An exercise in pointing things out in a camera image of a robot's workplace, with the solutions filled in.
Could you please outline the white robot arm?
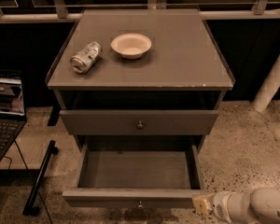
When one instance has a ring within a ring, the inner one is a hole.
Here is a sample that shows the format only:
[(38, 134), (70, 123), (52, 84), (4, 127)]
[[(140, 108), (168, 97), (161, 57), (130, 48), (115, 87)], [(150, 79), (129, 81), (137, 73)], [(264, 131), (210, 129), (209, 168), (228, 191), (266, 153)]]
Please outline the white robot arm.
[[(263, 112), (280, 88), (280, 54), (252, 102)], [(213, 214), (227, 224), (280, 224), (280, 191), (259, 188), (251, 194), (221, 191), (195, 196), (193, 207), (200, 213)]]

